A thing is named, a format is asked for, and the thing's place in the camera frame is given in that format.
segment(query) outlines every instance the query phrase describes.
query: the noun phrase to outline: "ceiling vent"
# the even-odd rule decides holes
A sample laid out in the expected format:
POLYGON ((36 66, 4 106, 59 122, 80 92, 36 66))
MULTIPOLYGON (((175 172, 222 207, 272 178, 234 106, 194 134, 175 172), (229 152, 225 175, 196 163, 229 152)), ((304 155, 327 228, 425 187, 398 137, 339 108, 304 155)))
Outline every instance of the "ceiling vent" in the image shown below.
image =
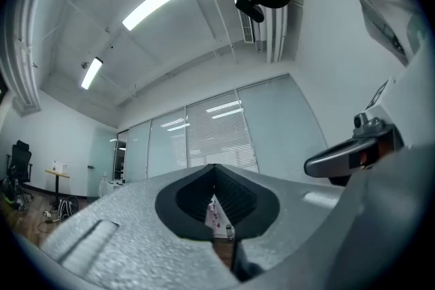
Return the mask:
POLYGON ((240 24, 242 26, 243 38, 245 40, 245 43, 255 43, 251 18, 239 9, 237 9, 237 11, 239 12, 240 24))

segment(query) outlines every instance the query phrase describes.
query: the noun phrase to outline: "white shirt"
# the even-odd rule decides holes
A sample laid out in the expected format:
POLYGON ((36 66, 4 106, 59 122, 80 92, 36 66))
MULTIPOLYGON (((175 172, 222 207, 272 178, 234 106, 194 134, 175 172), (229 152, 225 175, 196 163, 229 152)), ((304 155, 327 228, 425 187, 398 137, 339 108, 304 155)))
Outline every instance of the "white shirt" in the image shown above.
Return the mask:
POLYGON ((370 36, 407 66, 430 34, 417 0, 360 0, 370 36))

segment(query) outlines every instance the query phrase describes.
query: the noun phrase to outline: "textured gray surface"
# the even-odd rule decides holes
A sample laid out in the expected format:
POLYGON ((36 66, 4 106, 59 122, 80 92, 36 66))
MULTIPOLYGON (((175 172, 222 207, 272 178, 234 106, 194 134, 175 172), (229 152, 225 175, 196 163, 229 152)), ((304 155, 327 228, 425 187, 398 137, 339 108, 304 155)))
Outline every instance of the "textured gray surface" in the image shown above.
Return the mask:
POLYGON ((271 190, 279 199, 278 218, 266 233, 241 242, 248 261, 258 264, 264 270, 269 270, 291 255, 309 239, 332 211, 305 202, 302 200, 305 194, 321 192, 331 197, 340 197, 343 192, 340 187, 296 183, 233 166, 225 167, 271 190))
POLYGON ((209 242, 183 240, 160 221, 158 192, 202 167, 179 170, 116 190, 60 225, 42 246, 58 260, 98 220, 120 227, 85 279, 108 289, 225 289, 238 280, 209 242))

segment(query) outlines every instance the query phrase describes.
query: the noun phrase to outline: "door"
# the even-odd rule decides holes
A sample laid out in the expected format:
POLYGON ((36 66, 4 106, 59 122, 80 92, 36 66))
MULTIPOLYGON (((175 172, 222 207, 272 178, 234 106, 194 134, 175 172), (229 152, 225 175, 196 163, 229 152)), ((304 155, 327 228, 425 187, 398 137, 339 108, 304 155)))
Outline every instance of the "door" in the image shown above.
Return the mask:
POLYGON ((95 128, 92 135, 88 160, 88 200, 99 197, 99 186, 106 174, 112 180, 114 172, 114 156, 118 135, 104 128, 95 128))

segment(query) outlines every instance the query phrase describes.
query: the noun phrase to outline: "office chair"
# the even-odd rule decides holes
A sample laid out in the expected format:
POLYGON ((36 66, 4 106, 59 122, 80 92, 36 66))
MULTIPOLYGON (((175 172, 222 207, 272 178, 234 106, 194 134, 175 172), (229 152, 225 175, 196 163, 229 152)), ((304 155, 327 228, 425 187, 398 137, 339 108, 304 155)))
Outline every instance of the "office chair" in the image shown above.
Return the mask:
POLYGON ((32 153, 29 151, 29 144, 17 141, 16 144, 12 146, 11 161, 11 155, 6 156, 7 177, 10 181, 10 185, 13 187, 14 200, 18 195, 21 195, 24 208, 26 209, 29 206, 29 203, 24 194, 28 194, 33 198, 33 195, 24 191, 21 186, 23 183, 30 182, 32 174, 32 164, 29 163, 32 153))

